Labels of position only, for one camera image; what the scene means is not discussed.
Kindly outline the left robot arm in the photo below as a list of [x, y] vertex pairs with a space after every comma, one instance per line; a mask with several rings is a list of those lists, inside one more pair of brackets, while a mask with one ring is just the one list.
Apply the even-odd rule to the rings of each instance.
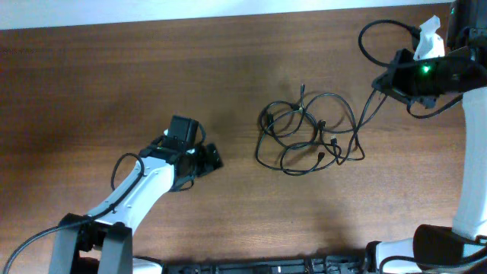
[[166, 193], [189, 190], [195, 179], [223, 166], [214, 144], [198, 141], [195, 119], [173, 116], [169, 128], [135, 154], [129, 175], [85, 216], [59, 223], [51, 273], [162, 273], [163, 263], [136, 257], [132, 239], [152, 206]]

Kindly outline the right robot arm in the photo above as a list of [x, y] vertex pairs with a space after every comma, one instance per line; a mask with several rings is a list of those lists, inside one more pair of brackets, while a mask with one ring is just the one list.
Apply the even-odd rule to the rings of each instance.
[[454, 1], [447, 31], [429, 18], [405, 25], [410, 49], [384, 64], [373, 89], [424, 121], [439, 145], [463, 146], [453, 169], [458, 192], [449, 225], [420, 225], [413, 236], [367, 247], [369, 273], [486, 271], [486, 3]]

